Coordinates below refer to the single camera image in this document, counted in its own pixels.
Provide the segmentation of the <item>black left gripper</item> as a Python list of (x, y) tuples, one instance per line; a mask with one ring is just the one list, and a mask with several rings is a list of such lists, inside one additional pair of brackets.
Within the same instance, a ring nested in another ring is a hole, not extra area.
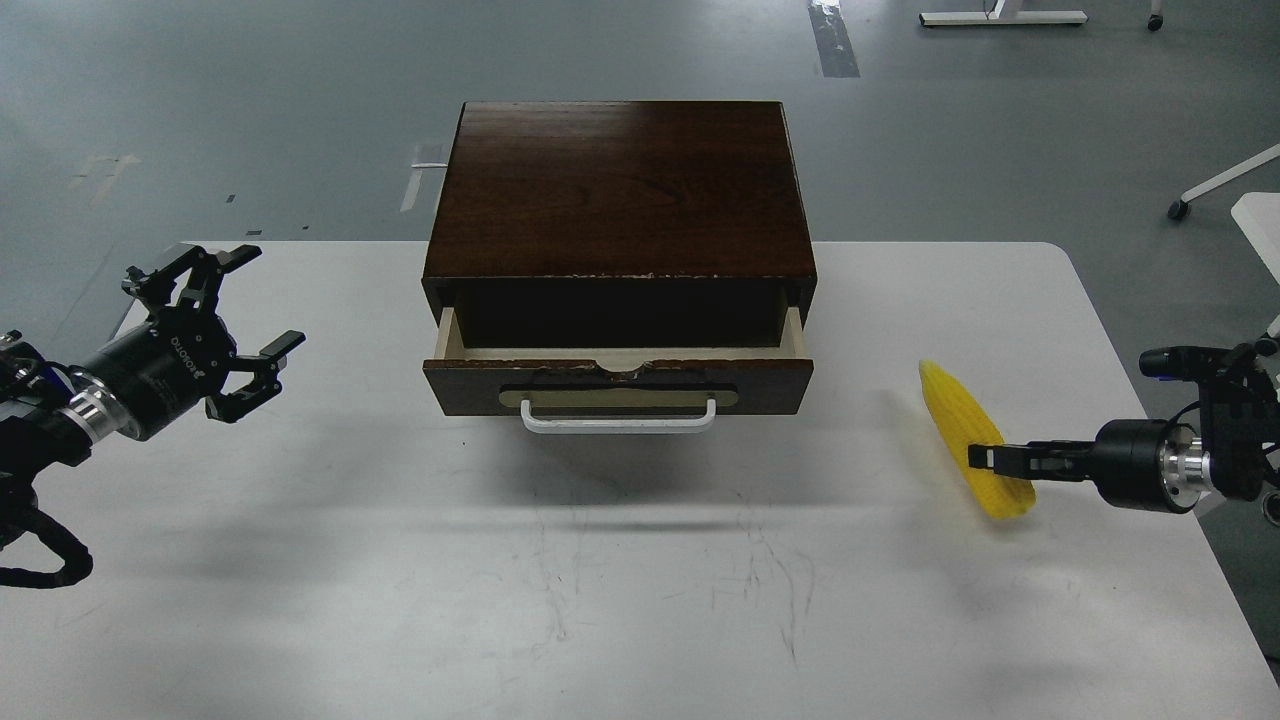
[[(129, 420), (122, 434), (150, 439), (205, 397), (207, 418), (237, 423), (283, 391), (285, 356), (306, 334), (285, 331), (256, 355), (230, 357), (236, 342), (215, 315), (225, 275), (261, 255), (251, 243), (232, 251), (175, 243), (152, 263), (127, 268), (122, 290), (150, 315), (79, 365), (124, 407)], [(251, 379), (216, 393), (229, 370)]]

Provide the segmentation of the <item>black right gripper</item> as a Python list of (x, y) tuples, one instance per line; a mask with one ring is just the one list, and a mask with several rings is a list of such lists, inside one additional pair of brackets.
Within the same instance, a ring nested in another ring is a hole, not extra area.
[[(1165, 420), (1106, 423), (1092, 441), (1032, 441), (1027, 445), (969, 445), (972, 469), (1019, 480), (1093, 482), (1100, 496), (1120, 509), (1185, 514), (1201, 492), (1166, 480), (1166, 461), (1190, 443), (1193, 432)], [(1085, 468), (1080, 462), (1085, 459)]]

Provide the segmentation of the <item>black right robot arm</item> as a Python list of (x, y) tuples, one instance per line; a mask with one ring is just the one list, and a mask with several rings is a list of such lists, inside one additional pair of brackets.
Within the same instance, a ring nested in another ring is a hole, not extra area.
[(1189, 512), (1202, 495), (1254, 501), (1277, 487), (1268, 454), (1277, 450), (1277, 388), (1262, 357), (1277, 355), (1277, 331), (1233, 348), (1172, 346), (1140, 355), (1158, 380), (1192, 382), (1199, 425), (1172, 419), (1120, 419), (1093, 441), (1028, 445), (961, 443), (964, 470), (1018, 480), (1091, 482), (1120, 509)]

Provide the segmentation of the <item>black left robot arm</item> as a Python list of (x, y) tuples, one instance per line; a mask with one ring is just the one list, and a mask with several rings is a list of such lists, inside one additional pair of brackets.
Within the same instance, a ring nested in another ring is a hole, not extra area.
[(81, 363), (54, 363), (15, 332), (3, 341), (4, 543), (23, 534), (17, 512), (36, 506), (35, 478), (52, 464), (78, 465), (114, 434), (148, 441), (197, 405), (236, 423), (282, 392), (287, 354), (305, 334), (243, 355), (218, 314), (224, 279), (261, 252), (177, 243), (128, 268), (122, 290), (143, 320)]

